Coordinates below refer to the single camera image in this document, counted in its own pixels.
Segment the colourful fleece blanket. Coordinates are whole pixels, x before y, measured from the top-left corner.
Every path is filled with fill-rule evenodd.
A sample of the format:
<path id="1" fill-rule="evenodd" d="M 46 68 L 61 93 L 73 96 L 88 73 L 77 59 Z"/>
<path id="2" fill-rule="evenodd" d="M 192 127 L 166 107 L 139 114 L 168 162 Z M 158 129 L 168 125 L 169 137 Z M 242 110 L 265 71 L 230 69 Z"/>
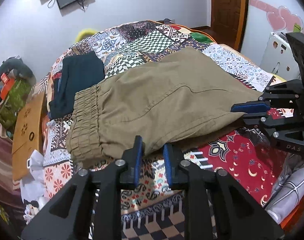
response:
<path id="1" fill-rule="evenodd" d="M 195 39 L 200 43 L 204 43 L 204 44 L 216 43 L 215 39 L 211 35 L 204 33 L 200 30 L 189 29 L 179 24 L 170 24 L 170 26 L 183 34 L 187 34 L 188 36 L 192 37 L 193 39 Z"/>

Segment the striped maroon curtain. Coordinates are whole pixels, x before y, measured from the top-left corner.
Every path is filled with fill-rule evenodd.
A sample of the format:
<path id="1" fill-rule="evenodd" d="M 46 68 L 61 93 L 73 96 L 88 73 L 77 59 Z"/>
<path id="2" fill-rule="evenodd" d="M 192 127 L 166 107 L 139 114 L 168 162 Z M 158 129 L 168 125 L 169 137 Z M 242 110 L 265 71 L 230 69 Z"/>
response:
<path id="1" fill-rule="evenodd" d="M 19 181 L 12 175 L 12 140 L 0 124 L 0 202 L 23 209 Z"/>

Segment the pink heart wall sticker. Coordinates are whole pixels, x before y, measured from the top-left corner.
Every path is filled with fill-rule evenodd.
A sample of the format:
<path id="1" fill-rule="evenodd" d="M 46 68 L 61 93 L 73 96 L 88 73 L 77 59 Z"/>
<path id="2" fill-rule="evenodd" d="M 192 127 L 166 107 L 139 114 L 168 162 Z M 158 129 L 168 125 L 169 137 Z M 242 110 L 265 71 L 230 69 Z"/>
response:
<path id="1" fill-rule="evenodd" d="M 301 32 L 304 34 L 304 22 L 297 14 L 285 6 L 278 8 L 261 0 L 249 0 L 249 5 L 266 12 L 266 17 L 273 31 L 287 30 L 288 32 Z"/>

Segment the patchwork patterned bedsheet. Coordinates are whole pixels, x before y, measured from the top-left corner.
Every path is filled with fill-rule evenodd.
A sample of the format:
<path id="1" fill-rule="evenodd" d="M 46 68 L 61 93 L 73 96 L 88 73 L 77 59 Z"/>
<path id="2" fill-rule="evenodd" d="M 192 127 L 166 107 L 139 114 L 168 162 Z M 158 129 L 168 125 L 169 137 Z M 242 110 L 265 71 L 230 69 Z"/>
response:
<path id="1" fill-rule="evenodd" d="M 292 172 L 287 153 L 258 129 L 238 128 L 228 109 L 280 82 L 233 49 L 173 25 L 133 22 L 85 38 L 35 87 L 48 106 L 72 106 L 44 122 L 44 195 L 55 196 L 80 168 L 106 168 L 140 135 L 139 184 L 121 192 L 125 238 L 183 237 L 184 194 L 169 188 L 159 153 L 167 142 L 203 169 L 227 169 L 266 205 Z"/>

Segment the orange box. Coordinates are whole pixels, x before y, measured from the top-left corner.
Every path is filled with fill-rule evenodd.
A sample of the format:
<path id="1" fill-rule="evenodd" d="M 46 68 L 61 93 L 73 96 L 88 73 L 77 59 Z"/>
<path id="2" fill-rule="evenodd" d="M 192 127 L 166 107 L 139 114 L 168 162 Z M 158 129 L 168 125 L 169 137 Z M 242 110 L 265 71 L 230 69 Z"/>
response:
<path id="1" fill-rule="evenodd" d="M 9 91 L 15 84 L 15 79 L 8 77 L 5 73 L 3 73 L 0 78 L 2 83 L 4 84 L 3 88 L 0 90 L 0 97 L 2 100 L 5 100 Z"/>

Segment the brown cardboard box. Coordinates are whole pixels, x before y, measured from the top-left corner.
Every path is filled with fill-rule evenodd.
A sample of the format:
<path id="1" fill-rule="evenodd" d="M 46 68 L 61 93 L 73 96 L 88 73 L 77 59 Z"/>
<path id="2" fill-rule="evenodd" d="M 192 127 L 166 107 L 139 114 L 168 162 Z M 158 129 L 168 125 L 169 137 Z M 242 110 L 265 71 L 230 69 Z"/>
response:
<path id="1" fill-rule="evenodd" d="M 19 111 L 12 144 L 12 178 L 19 181 L 29 172 L 27 161 L 32 152 L 42 151 L 41 115 L 45 109 L 45 94 L 35 95 Z"/>

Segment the yellow round pillow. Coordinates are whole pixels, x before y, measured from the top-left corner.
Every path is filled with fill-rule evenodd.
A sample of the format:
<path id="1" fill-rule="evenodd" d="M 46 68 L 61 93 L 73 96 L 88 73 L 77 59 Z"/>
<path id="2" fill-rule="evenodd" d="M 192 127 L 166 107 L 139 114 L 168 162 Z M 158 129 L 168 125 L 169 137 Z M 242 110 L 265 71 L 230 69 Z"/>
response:
<path id="1" fill-rule="evenodd" d="M 83 29 L 77 34 L 75 38 L 75 43 L 80 42 L 92 35 L 95 35 L 97 32 L 97 30 L 91 28 Z"/>

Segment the brown wooden door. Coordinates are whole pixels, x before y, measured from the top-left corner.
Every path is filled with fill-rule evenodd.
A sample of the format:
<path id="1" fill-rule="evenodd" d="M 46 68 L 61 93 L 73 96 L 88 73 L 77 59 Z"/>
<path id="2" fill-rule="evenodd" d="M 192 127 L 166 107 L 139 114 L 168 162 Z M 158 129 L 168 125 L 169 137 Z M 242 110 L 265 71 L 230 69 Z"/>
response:
<path id="1" fill-rule="evenodd" d="M 217 43 L 241 51 L 249 0 L 211 0 L 211 31 Z"/>

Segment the dark navy folded garment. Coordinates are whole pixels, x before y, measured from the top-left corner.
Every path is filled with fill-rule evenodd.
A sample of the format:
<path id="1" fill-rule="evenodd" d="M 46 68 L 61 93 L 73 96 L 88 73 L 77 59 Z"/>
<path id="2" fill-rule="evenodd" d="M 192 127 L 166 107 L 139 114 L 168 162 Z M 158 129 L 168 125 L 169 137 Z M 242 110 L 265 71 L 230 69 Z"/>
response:
<path id="1" fill-rule="evenodd" d="M 49 103 L 49 118 L 63 118 L 72 113 L 75 94 L 96 85 L 104 77 L 104 64 L 94 51 L 64 58 L 61 79 L 54 81 L 54 98 Z"/>

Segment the white plastic chair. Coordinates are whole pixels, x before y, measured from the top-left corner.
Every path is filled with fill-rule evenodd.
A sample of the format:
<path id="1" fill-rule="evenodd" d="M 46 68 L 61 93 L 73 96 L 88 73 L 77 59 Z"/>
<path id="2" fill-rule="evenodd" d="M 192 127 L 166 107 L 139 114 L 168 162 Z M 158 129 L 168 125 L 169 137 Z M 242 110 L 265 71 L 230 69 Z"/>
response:
<path id="1" fill-rule="evenodd" d="M 282 33 L 270 33 L 260 68 L 287 81 L 301 79 L 291 47 Z"/>

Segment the green patterned bag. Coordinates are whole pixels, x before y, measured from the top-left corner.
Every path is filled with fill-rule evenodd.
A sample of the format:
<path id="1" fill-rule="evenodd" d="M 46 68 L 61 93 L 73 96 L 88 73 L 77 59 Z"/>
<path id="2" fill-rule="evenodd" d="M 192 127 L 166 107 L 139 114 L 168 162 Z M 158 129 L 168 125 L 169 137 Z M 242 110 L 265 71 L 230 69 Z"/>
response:
<path id="1" fill-rule="evenodd" d="M 15 126 L 19 111 L 25 106 L 31 85 L 24 79 L 16 79 L 5 100 L 0 104 L 0 123 L 11 130 Z"/>

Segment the grey striped cloth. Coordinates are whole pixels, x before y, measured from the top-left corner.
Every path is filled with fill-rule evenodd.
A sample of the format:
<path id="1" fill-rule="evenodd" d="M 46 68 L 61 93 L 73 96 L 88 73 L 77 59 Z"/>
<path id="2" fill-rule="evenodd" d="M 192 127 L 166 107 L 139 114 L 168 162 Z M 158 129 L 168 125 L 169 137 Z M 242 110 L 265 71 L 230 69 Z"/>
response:
<path id="1" fill-rule="evenodd" d="M 280 224 L 304 196 L 304 157 L 288 154 L 265 210 Z"/>

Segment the khaki cargo pants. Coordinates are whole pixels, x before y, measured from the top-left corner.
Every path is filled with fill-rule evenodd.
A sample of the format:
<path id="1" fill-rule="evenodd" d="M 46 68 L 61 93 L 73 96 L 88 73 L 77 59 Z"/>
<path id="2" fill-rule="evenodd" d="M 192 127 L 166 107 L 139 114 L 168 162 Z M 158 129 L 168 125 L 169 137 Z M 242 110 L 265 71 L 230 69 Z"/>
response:
<path id="1" fill-rule="evenodd" d="M 119 159 L 140 136 L 151 154 L 168 142 L 220 131 L 242 116 L 231 111 L 234 104 L 259 96 L 186 47 L 77 92 L 66 148 L 77 162 Z"/>

